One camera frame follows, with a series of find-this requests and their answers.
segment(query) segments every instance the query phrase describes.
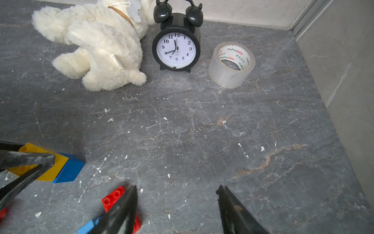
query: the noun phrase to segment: lego brick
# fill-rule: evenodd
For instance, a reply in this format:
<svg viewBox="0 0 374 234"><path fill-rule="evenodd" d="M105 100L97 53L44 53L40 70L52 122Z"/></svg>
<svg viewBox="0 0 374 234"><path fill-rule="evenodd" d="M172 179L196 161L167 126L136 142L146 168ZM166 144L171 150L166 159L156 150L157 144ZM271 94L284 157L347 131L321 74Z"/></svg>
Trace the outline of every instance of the lego brick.
<svg viewBox="0 0 374 234"><path fill-rule="evenodd" d="M99 216L97 218L94 218L93 220L90 220L88 223L86 223L83 227L79 228L78 229L78 234L87 234L89 233L93 228L94 226L96 226L100 219L102 218L103 216Z"/></svg>
<svg viewBox="0 0 374 234"><path fill-rule="evenodd" d="M67 157L68 161L65 163L64 167L61 169L60 173L58 173L56 179L53 182L62 183L74 181L85 163L72 154L59 154Z"/></svg>
<svg viewBox="0 0 374 234"><path fill-rule="evenodd" d="M4 218L6 215L6 209L4 208L1 212L0 212L0 221L2 218Z"/></svg>
<svg viewBox="0 0 374 234"><path fill-rule="evenodd" d="M61 154L52 151L50 149L45 149L40 146L36 146L30 143L25 144L19 149L19 152L26 152L26 153L50 153L56 156L55 165L53 165L48 171L46 171L43 175L41 175L37 180L42 181L54 181L57 177L58 173L60 173L61 169L64 167L65 163L68 161L68 157L62 156ZM8 168L8 171L16 174L17 176L21 176L28 172L29 170L36 167L36 165L26 165L21 167L12 167Z"/></svg>
<svg viewBox="0 0 374 234"><path fill-rule="evenodd" d="M119 200L119 198L126 192L126 188L124 186L119 186L116 190L111 192L108 196L104 197L101 202L104 205L105 212L108 212L110 208ZM135 223L134 223L134 231L132 232L133 234L136 233L140 227L141 227L141 222L136 215L135 217Z"/></svg>
<svg viewBox="0 0 374 234"><path fill-rule="evenodd" d="M139 219L138 215L136 215L135 223L134 223L134 231L132 233L134 234L137 231L139 231L140 227L141 227L141 222L140 222L140 219Z"/></svg>
<svg viewBox="0 0 374 234"><path fill-rule="evenodd" d="M110 208L118 201L118 199L126 192L124 186L119 186L116 190L104 197L101 202L104 205L105 212L108 213Z"/></svg>

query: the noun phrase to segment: alarm clock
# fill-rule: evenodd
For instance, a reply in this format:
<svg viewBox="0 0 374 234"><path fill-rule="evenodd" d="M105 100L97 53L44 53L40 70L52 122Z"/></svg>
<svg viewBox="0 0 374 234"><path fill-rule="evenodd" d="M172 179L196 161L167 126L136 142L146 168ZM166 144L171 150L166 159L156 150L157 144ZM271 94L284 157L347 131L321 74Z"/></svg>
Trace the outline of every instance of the alarm clock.
<svg viewBox="0 0 374 234"><path fill-rule="evenodd" d="M152 52L160 64L160 70L190 72L200 57L200 29L203 24L202 4L195 6L192 0L186 14L171 13L168 0L156 0L153 11L154 30Z"/></svg>

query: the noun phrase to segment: packing tape roll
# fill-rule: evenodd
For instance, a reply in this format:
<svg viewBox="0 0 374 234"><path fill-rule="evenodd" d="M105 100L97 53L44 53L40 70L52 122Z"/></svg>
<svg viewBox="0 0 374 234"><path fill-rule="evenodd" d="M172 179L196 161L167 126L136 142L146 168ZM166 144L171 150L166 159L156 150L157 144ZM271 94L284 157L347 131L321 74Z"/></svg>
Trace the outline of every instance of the packing tape roll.
<svg viewBox="0 0 374 234"><path fill-rule="evenodd" d="M221 60L234 62L240 70L229 68ZM214 49L209 75L222 87L236 88L242 85L255 65L255 57L247 47L236 42L223 42Z"/></svg>

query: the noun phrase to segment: white plush toy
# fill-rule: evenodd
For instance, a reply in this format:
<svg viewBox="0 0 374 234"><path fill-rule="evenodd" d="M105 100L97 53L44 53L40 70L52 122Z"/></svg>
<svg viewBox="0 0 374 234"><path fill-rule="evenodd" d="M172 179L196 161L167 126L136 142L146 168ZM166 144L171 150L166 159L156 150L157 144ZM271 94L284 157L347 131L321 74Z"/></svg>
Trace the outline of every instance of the white plush toy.
<svg viewBox="0 0 374 234"><path fill-rule="evenodd" d="M72 79L83 77L88 90L113 90L147 80L139 71L140 40L154 24L155 5L155 0L99 0L63 10L44 7L33 13L33 25L53 42L80 46L53 61L57 70Z"/></svg>

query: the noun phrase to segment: red toy block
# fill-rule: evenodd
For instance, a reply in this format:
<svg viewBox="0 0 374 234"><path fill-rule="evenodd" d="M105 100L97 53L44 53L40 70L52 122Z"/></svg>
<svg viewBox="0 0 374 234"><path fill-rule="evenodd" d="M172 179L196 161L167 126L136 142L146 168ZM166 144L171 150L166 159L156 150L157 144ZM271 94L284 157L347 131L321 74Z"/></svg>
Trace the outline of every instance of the red toy block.
<svg viewBox="0 0 374 234"><path fill-rule="evenodd" d="M108 196L104 197L101 201L104 205L105 212L108 213L110 208L118 201L118 199L126 192L124 186L119 186L116 190L111 192Z"/></svg>
<svg viewBox="0 0 374 234"><path fill-rule="evenodd" d="M140 219L139 219L138 215L136 215L135 223L134 223L134 231L132 232L132 234L139 231L140 227L141 227L141 222L140 222Z"/></svg>
<svg viewBox="0 0 374 234"><path fill-rule="evenodd" d="M5 215L6 215L6 209L4 208L4 209L0 212L0 220L1 220L2 218L4 218Z"/></svg>
<svg viewBox="0 0 374 234"><path fill-rule="evenodd" d="M104 197L101 202L104 205L105 212L108 213L110 208L119 200L119 198L126 192L126 188L124 186L119 186L116 190L111 192L108 196ZM133 234L137 231L139 231L141 227L141 222L136 215L135 217L135 223L134 223L134 231L132 232Z"/></svg>

